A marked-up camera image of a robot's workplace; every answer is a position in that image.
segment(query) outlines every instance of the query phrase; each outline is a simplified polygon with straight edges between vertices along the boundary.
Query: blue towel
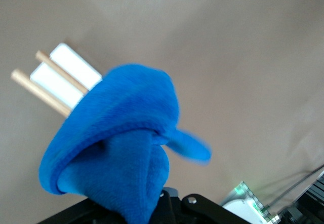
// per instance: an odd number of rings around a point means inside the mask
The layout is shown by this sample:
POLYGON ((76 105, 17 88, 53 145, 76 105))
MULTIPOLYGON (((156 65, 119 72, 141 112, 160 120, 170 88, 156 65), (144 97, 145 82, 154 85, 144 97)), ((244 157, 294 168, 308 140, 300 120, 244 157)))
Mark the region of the blue towel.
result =
POLYGON ((46 150, 39 167, 52 194, 89 197, 145 224, 169 174, 167 145, 208 163, 210 148, 176 128, 179 106, 170 77, 138 64, 111 70, 77 105, 46 150))

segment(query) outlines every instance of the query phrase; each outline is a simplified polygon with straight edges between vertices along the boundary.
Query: cable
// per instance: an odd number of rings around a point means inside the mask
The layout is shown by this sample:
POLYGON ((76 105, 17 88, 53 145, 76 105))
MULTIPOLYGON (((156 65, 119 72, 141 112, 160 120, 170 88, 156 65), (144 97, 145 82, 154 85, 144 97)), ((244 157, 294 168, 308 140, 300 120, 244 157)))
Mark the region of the cable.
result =
POLYGON ((288 194, 291 190, 293 190, 295 187, 297 187, 299 184, 301 184, 302 182, 304 182, 306 179, 308 179, 310 176, 312 176, 313 174, 315 174, 317 171, 319 171, 320 169, 322 169, 324 167, 324 164, 317 167, 315 170, 311 171, 310 173, 308 173, 305 177, 303 177, 301 180, 299 180, 297 183, 295 183, 294 185, 292 185, 290 188, 288 188, 287 190, 285 190, 281 195, 279 195, 277 198, 275 198, 272 202, 270 202, 268 205, 264 206, 263 210, 269 209, 270 207, 272 207, 275 203, 277 203, 283 196, 285 196, 286 194, 288 194))

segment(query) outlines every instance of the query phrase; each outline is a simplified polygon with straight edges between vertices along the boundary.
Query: wooden stick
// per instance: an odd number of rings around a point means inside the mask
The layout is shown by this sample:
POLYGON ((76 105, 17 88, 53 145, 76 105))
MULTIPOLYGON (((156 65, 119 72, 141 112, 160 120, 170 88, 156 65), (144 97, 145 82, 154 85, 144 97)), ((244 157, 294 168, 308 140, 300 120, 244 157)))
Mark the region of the wooden stick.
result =
POLYGON ((60 76, 69 81, 74 87, 76 87, 79 91, 81 91, 84 95, 87 94, 88 90, 84 85, 82 85, 79 81, 73 78, 68 72, 66 72, 63 68, 61 68, 58 64, 56 64, 49 56, 42 51, 38 51, 36 53, 36 59, 39 62, 46 63, 49 67, 51 67, 54 71, 56 71, 60 76))
POLYGON ((37 96, 40 100, 51 106, 54 110, 59 112, 64 117, 68 117, 71 113, 71 109, 64 104, 62 101, 57 99, 55 96, 50 94, 48 91, 43 89, 41 86, 29 79, 29 76, 26 75, 19 69, 15 69, 11 73, 11 79, 20 84, 22 87, 30 91, 32 94, 37 96))

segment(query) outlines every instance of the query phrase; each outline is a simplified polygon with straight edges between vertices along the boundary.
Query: metal screw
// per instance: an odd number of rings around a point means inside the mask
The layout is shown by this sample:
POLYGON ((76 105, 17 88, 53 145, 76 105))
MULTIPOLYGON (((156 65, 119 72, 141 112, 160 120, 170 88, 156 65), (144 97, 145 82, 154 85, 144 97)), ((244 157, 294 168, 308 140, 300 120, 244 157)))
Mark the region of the metal screw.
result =
POLYGON ((197 203, 197 199, 195 197, 188 197, 188 202, 190 204, 195 204, 195 203, 197 203))

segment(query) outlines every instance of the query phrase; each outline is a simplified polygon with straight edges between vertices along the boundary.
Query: green led light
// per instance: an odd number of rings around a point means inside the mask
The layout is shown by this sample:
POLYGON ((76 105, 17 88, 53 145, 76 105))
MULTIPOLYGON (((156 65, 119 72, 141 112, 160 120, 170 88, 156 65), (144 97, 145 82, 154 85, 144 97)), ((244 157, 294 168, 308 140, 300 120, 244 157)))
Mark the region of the green led light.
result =
POLYGON ((253 207, 257 210, 257 211, 260 211, 259 207, 257 206, 257 204, 253 204, 253 207))
POLYGON ((234 190, 238 195, 243 195, 245 193, 244 190, 240 186, 234 188, 234 190))

